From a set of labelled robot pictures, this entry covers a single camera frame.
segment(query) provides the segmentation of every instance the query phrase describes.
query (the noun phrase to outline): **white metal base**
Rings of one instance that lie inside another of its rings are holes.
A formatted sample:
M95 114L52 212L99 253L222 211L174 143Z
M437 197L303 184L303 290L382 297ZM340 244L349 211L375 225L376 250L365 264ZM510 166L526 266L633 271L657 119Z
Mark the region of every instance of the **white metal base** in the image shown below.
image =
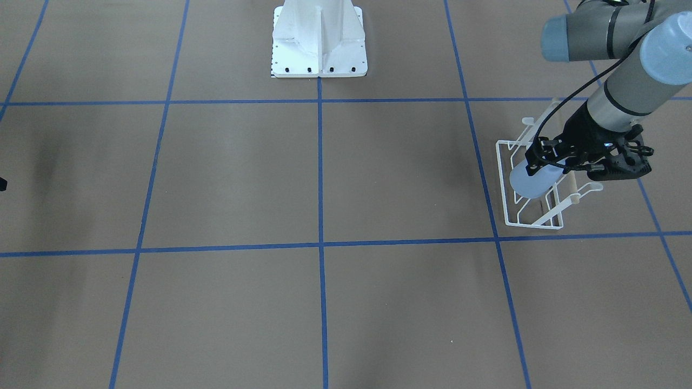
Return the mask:
M331 15L337 12L331 6L298 8L290 3L291 8L286 9L288 1L274 10L273 77L362 77L367 73L363 10L354 7L350 0L336 1L341 2L341 14L336 16ZM282 26L277 29L280 19ZM335 30L333 24L340 25L340 30Z
M505 178L509 178L509 173L512 169L524 160L524 153L531 145L536 135L536 130L538 130L538 126L558 103L559 101L553 100L538 120L523 118L522 123L526 125L526 127L516 141L497 141L495 144L495 151L498 158L498 171L500 173L504 223L508 226L559 230L565 226L562 212L567 209L567 207L578 204L582 197L591 192L600 192L603 190L603 184L592 181L588 181L578 187L574 172L564 174L560 180L545 193L543 198L527 199L526 197L520 196L517 192L514 192L510 185L505 185ZM503 154L505 158L509 160L507 174L505 174L502 165ZM558 188L566 188L569 194L561 198ZM508 203L510 198L512 198L512 204ZM538 217L536 217L536 210L538 210L538 214L540 214ZM527 214L531 212L533 212L532 216L527 216Z

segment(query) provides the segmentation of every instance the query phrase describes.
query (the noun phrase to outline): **floor tile square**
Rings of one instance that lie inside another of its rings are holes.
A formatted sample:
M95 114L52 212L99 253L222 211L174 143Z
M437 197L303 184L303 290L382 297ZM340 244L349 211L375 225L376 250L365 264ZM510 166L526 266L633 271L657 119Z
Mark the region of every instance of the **floor tile square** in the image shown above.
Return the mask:
M644 141L654 148L653 171L641 178L663 230L692 230L692 177L684 157L692 120L692 101L668 101L641 124Z
M276 0L190 2L176 100L317 98L314 79L271 77Z
M692 318L657 237L502 251L533 388L692 386Z
M656 227L646 207L644 196L635 180L604 181L602 192L593 192L581 202L563 212L565 227L559 231L539 230L507 226L504 223L502 191L495 151L495 143L500 140L513 141L526 127L522 118L537 118L548 106L549 101L526 102L472 102L471 111L478 134L478 143L486 180L490 191L495 222L500 236L545 235L545 234L594 234L653 232ZM555 137L562 132L560 122L564 123L583 102L569 102L545 126L542 135ZM578 182L585 183L583 172L577 174Z
M184 7L50 2L12 101L166 99Z
M462 97L442 1L353 3L363 9L367 76L326 79L325 98Z
M132 255L0 260L0 388L107 388Z
M330 388L524 388L494 244L325 249Z
M315 104L173 105L146 247L316 242Z
M34 32L42 0L0 2L0 99L10 90L19 64Z
M142 255L117 387L322 387L317 249Z
M460 102L324 105L325 239L492 236Z
M133 248L163 108L10 107L0 251Z
M449 8L469 97L568 96L594 76L587 62L548 62L540 52L545 22L567 13L562 1L450 1Z

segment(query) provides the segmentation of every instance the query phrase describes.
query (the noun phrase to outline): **blue grid line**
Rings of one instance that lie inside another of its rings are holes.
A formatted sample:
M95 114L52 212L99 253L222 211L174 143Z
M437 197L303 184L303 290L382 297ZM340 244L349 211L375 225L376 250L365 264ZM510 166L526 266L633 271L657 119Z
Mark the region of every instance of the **blue grid line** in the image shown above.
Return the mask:
M677 264L675 263L675 259L673 258L673 254L671 253L670 248L668 247L668 242L666 241L666 237L663 234L661 230L661 225L658 222L658 218L656 217L656 214L653 211L653 206L651 205L651 201L648 198L648 195L646 194L646 189L644 188L644 183L641 182L641 179L637 179L637 183L639 184L639 189L641 189L641 194L644 196L644 201L646 202L646 207L649 210L649 213L651 214L651 218L653 219L654 225L656 225L656 231L658 231L658 235L661 239L661 244L663 244L663 249L666 251L666 255L668 256L668 261L671 263L671 267L673 268L673 272L675 274L675 278L677 279L677 283L680 285L680 290L682 291L682 295L685 298L685 301L687 302L687 307L689 308L690 312L692 312L692 300L690 299L690 295L687 292L687 288L685 287L685 283L682 280L682 276L680 275L680 270L677 268Z
M570 239L614 239L619 237L657 237L659 233L604 233L604 234L572 234L572 235L535 235L535 236L511 236L499 237L501 242L527 242L542 240L570 240Z
M31 52L31 48L34 46L34 42L36 41L36 36L39 34L39 29L41 28L41 24L43 23L43 18L46 16L46 9L48 8L48 0L44 1L43 8L41 8L41 13L39 14L39 19L36 21L36 26L34 27L34 32L31 34L31 39L29 39L29 45L27 45L26 50L24 51L24 56L21 58L21 62L19 63L19 67L17 68L17 72L15 73L15 78L12 80L12 85L10 85L10 90L7 92L7 97L5 97L5 103L3 104L2 108L0 109L0 122L2 121L2 118L5 117L5 111L7 111L7 106L10 100L12 99L12 94L14 94L15 89L17 88L17 83L19 82L19 76L21 75L21 71L24 69L24 64L26 64L26 59L29 58L29 53Z
M152 163L152 172L149 176L149 186L147 188L147 197L144 203L144 210L142 211L142 224L139 231L139 237L137 239L137 248L134 254L134 260L132 261L132 271L130 273L129 284L127 287L127 296L125 298L125 307L122 311L122 320L120 322L120 333L118 335L118 344L116 346L116 354L113 358L113 370L111 371L111 380L109 384L109 389L115 389L116 379L118 378L118 368L120 367L120 355L122 354L122 345L125 341L125 331L127 329L127 319L129 317L130 304L132 302L132 294L134 292L135 279L137 278L137 268L139 266L139 258L142 249L142 243L144 240L144 232L147 227L147 217L149 214L149 205L152 200L152 192L154 190L154 180L156 178L156 169L158 164L158 154L161 151L161 142L163 140L163 132L166 126L166 119L168 116L168 108L170 106L171 95L173 94L173 84L175 83L176 69L178 67L178 59L180 57L180 50L183 45L183 36L185 34L185 23L188 19L188 10L190 9L190 0L185 0L185 8L183 10L183 20L180 25L180 32L178 34L178 43L176 45L175 55L173 57L173 65L171 68L170 81L168 83L168 92L166 95L166 103L163 108L163 115L161 118L161 127L158 131L158 139L156 140L156 150L154 152L154 161Z
M165 100L134 100L134 101L44 101L44 102L9 102L9 107L52 107L74 105L164 105Z
M323 104L348 104L355 102L479 102L479 101L550 101L553 98L535 97L478 97L478 98L353 98L353 99L322 99ZM575 101L586 101L586 97L572 98ZM692 97L676 97L673 100L692 100ZM29 101L7 102L3 107L65 107L89 105L233 105L233 104L316 104L317 99L278 99L278 100L114 100L114 101Z
M692 231L664 231L665 236L689 236L692 235Z
M657 231L641 233L602 233L602 234L573 234L573 235L534 235L534 236L507 236L507 237L462 237L443 239L391 239L391 240L354 240L332 242L303 242L303 243L273 243L273 244L236 244L220 246L178 246L178 247L148 247L148 248L104 248L98 250L65 250L65 251L10 251L0 253L0 258L18 257L57 257L72 255L115 255L134 254L139 251L142 254L149 253L193 253L204 251L251 251L251 250L277 250L291 248L318 248L324 247L353 247L353 246L405 246L412 244L466 244L489 243L496 240L500 242L526 242L545 240L570 240L570 239L615 239L629 237L658 237L665 236L692 236L692 230L681 231Z
M572 7L570 7L570 4L567 2L567 0L563 0L563 3L565 3L565 8L567 8L567 12L572 13Z
M512 319L512 326L514 328L514 337L517 343L517 351L519 353L519 359L522 366L522 371L524 373L524 382L527 389L531 389L531 379L529 377L529 368L526 363L526 357L524 355L524 345L521 340L521 333L519 332L519 324L516 317L516 311L514 309L514 301L512 298L511 288L509 286L509 277L507 275L507 269L504 265L504 256L502 255L502 247L500 245L500 240L498 239L498 228L495 225L495 215L493 214L493 205L490 200L490 192L488 191L488 183L485 178L485 171L483 169L483 160L480 154L480 148L478 145L478 138L475 133L475 125L473 123L473 114L471 112L471 104L468 101L468 93L466 91L466 82L464 81L464 70L462 68L462 62L459 58L459 49L457 46L457 39L454 34L454 26L452 24L452 17L449 11L448 0L444 0L445 13L447 14L447 24L449 26L449 34L452 39L452 47L454 48L454 56L457 61L457 70L459 71L459 81L462 84L462 93L466 99L466 115L468 116L468 124L471 129L471 138L473 139L473 148L475 150L476 159L478 162L478 170L480 171L480 178L483 184L483 193L485 195L486 206L488 207L488 214L490 217L490 224L493 229L493 238L495 240L495 249L498 252L498 261L500 262L500 270L502 272L502 281L504 283L504 291L507 295L507 305L509 306L509 314Z
M277 250L280 248L315 248L319 243L277 243L277 244L236 244L228 246L184 246L184 247L151 247L141 248L142 254L149 253L198 253L202 251L250 251Z
M0 258L25 258L25 257L59 257L74 255L113 255L134 254L134 248L113 248L103 250L65 250L65 251L15 251L0 253Z
M324 103L339 102L461 102L463 98L325 98Z
M560 100L566 99L567 96L564 97L559 97ZM572 98L572 100L575 101L586 101L586 97L575 97ZM509 97L500 97L500 98L467 98L464 99L465 101L471 101L471 102L476 102L476 101L552 101L553 98L549 97L517 97L517 98L509 98Z
M325 272L324 158L322 157L322 78L317 78L318 239L320 247L320 309L322 312L322 387L329 388L327 275Z
M313 98L294 98L294 99L268 99L268 100L171 100L170 104L315 104L316 99Z
M345 242L325 242L325 247L351 246L405 246L410 244L461 244L494 242L494 237L468 237L457 239L400 239L400 240L362 240Z

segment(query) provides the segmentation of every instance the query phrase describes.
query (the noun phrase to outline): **robotic arm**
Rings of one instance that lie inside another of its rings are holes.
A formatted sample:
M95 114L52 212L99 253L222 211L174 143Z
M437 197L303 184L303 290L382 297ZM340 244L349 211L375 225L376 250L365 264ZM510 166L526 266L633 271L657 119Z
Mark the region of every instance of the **robotic arm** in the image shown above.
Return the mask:
M573 14L550 19L543 56L551 61L620 60L615 72L565 123L555 139L539 127L526 159L510 174L527 198L545 193L560 175L585 170L593 181L636 179L651 171L639 124L692 82L692 0L584 0Z

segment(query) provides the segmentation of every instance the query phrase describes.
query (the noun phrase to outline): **translucent white bottle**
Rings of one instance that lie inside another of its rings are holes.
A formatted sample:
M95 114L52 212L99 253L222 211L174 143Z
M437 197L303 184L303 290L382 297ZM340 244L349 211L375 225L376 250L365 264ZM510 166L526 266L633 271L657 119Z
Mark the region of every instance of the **translucent white bottle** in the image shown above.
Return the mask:
M546 165L533 176L529 176L529 173L526 171L527 165L528 162L524 159L519 165L515 166L512 172L509 173L509 183L515 192L528 199L536 199L545 194L560 179L563 172L562 169L556 166Z

